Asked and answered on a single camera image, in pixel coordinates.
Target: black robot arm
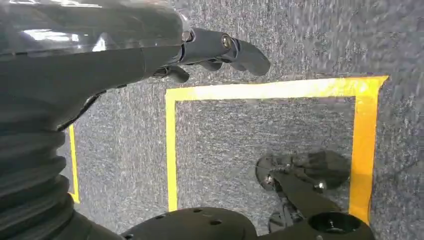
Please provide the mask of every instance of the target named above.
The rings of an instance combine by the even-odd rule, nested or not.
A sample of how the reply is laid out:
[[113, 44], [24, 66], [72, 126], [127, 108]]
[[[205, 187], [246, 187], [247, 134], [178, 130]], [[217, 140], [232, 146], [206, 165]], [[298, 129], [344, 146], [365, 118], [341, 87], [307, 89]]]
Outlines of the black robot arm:
[[[167, 213], [118, 235], [74, 210], [69, 180], [60, 175], [66, 166], [57, 156], [65, 143], [62, 130], [102, 93], [149, 77], [185, 82], [189, 75], [181, 65], [216, 71], [227, 63], [264, 75], [270, 63], [254, 45], [223, 32], [186, 29], [173, 9], [133, 0], [0, 0], [0, 20], [0, 240], [294, 240], [302, 232], [300, 239], [317, 237], [311, 228], [303, 231], [307, 221], [258, 237], [245, 216], [219, 208]], [[291, 170], [269, 173], [280, 182], [277, 193], [309, 214], [315, 205], [296, 199], [319, 197], [296, 176]], [[285, 184], [287, 179], [295, 185]], [[317, 205], [314, 214], [339, 211], [319, 199], [324, 207]], [[197, 214], [202, 211], [209, 214]], [[373, 239], [366, 225], [352, 221], [359, 231], [322, 236]]]

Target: yellow tape square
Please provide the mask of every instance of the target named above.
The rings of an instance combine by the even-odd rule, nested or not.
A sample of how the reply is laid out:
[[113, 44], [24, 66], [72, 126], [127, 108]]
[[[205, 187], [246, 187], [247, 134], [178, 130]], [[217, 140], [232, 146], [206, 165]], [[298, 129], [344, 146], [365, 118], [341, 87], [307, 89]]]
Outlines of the yellow tape square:
[[355, 97], [349, 213], [369, 224], [379, 89], [389, 76], [324, 78], [263, 84], [195, 86], [166, 91], [168, 209], [177, 210], [176, 102]]

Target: caster wheel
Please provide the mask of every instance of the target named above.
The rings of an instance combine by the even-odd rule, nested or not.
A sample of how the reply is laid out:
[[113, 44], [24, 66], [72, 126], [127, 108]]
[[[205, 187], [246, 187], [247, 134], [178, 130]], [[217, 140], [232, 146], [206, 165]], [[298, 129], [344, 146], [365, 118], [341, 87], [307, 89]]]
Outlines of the caster wheel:
[[257, 161], [256, 179], [265, 190], [273, 191], [275, 184], [270, 172], [287, 168], [303, 169], [308, 178], [323, 183], [325, 189], [329, 190], [340, 187], [351, 173], [347, 158], [334, 151], [323, 150], [291, 155], [265, 155]]
[[300, 213], [289, 203], [282, 207], [282, 212], [275, 211], [271, 214], [268, 220], [268, 231], [274, 233], [284, 230], [296, 223], [303, 221]]
[[267, 191], [274, 191], [274, 179], [271, 177], [270, 172], [276, 168], [282, 168], [290, 163], [290, 159], [283, 156], [276, 156], [267, 154], [261, 157], [255, 168], [255, 175], [258, 183]]
[[317, 182], [324, 182], [326, 189], [337, 189], [351, 175], [350, 161], [334, 151], [307, 153], [307, 161], [302, 164], [304, 173]]

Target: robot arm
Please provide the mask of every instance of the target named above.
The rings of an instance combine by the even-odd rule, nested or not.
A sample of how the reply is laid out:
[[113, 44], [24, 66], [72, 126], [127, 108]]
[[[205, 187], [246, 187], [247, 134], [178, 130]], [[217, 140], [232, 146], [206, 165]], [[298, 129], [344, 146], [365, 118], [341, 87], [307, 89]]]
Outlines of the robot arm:
[[108, 89], [188, 74], [178, 65], [265, 74], [253, 45], [186, 29], [161, 4], [0, 0], [0, 239], [121, 240], [74, 211], [60, 130]]

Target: screw hole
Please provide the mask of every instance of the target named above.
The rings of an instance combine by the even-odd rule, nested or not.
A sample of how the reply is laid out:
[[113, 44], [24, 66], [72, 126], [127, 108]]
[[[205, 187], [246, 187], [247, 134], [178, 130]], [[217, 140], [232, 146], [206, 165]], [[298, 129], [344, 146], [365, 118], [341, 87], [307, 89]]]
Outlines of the screw hole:
[[210, 221], [210, 225], [212, 225], [212, 226], [220, 225], [222, 223], [223, 222], [221, 220], [212, 220], [212, 221]]

